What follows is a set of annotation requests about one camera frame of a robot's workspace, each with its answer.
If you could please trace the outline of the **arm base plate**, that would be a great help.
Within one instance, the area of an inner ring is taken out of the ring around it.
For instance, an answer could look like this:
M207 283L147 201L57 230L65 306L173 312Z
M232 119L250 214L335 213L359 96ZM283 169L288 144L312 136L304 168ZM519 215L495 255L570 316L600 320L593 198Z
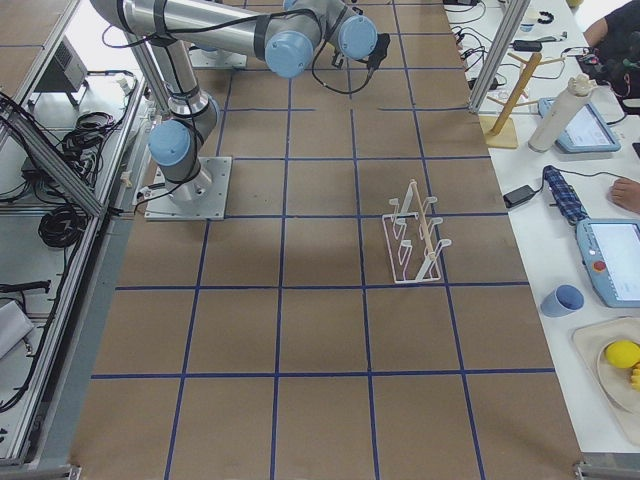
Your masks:
M149 221L199 221L223 220L225 218L228 187L232 169L231 157L200 157L201 170L190 182L166 188L164 175L159 167L155 172L155 183L162 186L145 198L144 217Z
M192 45L189 57L194 69L199 70L243 70L247 65L247 57L225 50L208 50Z

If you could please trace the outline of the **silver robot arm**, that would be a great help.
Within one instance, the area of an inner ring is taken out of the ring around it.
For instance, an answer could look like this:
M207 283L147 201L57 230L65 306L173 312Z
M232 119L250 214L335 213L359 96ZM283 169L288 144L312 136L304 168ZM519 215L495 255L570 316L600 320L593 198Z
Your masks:
M93 7L123 31L131 47L149 46L168 98L170 120L156 127L149 149L175 202L203 198L213 179L197 154L220 116L195 69L243 68L248 58L278 76L294 78L316 59L318 47L366 61L375 70L375 24L342 1L286 1L258 13L216 1L95 1Z

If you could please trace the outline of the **person's hand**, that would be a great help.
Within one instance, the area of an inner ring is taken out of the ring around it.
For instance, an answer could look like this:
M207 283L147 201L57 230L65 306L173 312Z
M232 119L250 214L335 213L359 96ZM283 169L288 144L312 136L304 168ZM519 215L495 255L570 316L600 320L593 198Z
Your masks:
M629 178L616 179L609 189L611 201L628 211L640 213L640 184Z

